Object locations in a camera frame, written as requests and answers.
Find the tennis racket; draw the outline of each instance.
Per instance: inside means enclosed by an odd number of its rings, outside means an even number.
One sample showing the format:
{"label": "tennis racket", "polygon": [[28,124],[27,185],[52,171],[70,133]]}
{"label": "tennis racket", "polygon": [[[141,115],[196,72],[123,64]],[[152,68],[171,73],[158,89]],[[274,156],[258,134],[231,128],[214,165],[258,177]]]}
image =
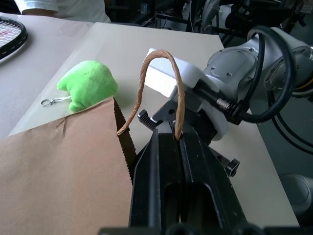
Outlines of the tennis racket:
{"label": "tennis racket", "polygon": [[0,16],[0,59],[20,48],[27,36],[26,28],[22,23]]}

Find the twisted paper handle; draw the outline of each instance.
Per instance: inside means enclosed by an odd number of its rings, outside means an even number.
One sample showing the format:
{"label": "twisted paper handle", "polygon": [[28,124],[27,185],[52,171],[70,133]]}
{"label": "twisted paper handle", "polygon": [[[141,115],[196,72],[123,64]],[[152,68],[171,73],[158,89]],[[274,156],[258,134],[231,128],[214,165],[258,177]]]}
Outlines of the twisted paper handle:
{"label": "twisted paper handle", "polygon": [[119,129],[119,131],[117,132],[118,136],[127,130],[133,118],[135,117],[136,113],[138,112],[138,109],[140,107],[141,100],[142,100],[142,92],[143,92],[143,88],[145,85],[147,69],[148,69],[150,62],[155,58],[169,59],[172,64],[174,73],[175,73],[175,78],[176,78],[177,88],[178,88],[178,106],[177,106],[177,112],[176,112],[175,137],[177,140],[179,140],[180,138],[182,125],[184,122],[184,116],[185,116],[185,92],[184,92],[184,87],[183,87],[183,83],[181,80],[181,76],[180,76],[180,72],[177,67],[177,64],[173,56],[165,50],[155,50],[151,52],[144,60],[142,67],[141,67],[141,72],[140,72],[140,83],[139,83],[137,102],[135,103],[133,107],[130,117],[128,118],[126,123],[122,126],[122,128]]}

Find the green stuffed animal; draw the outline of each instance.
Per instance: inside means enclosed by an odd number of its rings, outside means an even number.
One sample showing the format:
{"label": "green stuffed animal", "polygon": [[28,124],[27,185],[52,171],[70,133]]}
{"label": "green stuffed animal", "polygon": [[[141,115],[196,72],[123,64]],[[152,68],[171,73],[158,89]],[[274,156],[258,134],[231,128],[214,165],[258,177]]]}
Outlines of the green stuffed animal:
{"label": "green stuffed animal", "polygon": [[118,85],[108,67],[97,61],[83,61],[68,71],[57,88],[68,91],[73,112],[83,110],[99,101],[117,94]]}

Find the table surface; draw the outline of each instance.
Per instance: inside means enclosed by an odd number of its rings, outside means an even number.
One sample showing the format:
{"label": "table surface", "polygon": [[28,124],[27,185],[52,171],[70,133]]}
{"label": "table surface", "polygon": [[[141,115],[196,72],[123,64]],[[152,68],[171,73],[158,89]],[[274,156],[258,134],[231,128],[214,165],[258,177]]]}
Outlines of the table surface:
{"label": "table surface", "polygon": [[[67,96],[68,93],[56,89],[56,84],[69,69],[84,60],[97,60],[110,68],[119,84],[116,99],[127,118],[136,100],[142,61],[151,47],[166,49],[175,57],[191,62],[202,70],[210,56],[223,48],[219,37],[214,35],[96,23],[11,134],[70,114],[70,101],[49,107],[41,107],[40,101]],[[141,109],[153,114],[165,102],[165,97],[145,87]],[[130,129],[135,147],[140,151],[150,138],[151,131],[136,118]],[[259,226],[298,225],[255,124],[243,122],[239,126],[230,125],[226,136],[210,146],[225,157],[241,162],[231,181],[249,222]]]}
{"label": "table surface", "polygon": [[0,138],[6,137],[93,23],[0,13],[22,22],[26,43],[0,60]]}

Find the brown paper bag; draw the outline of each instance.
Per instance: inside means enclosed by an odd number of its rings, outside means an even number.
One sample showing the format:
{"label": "brown paper bag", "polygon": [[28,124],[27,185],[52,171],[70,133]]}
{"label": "brown paper bag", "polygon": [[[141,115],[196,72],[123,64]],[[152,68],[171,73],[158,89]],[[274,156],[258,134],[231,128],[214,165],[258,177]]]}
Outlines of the brown paper bag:
{"label": "brown paper bag", "polygon": [[0,141],[1,235],[95,235],[126,227],[135,157],[110,97]]}

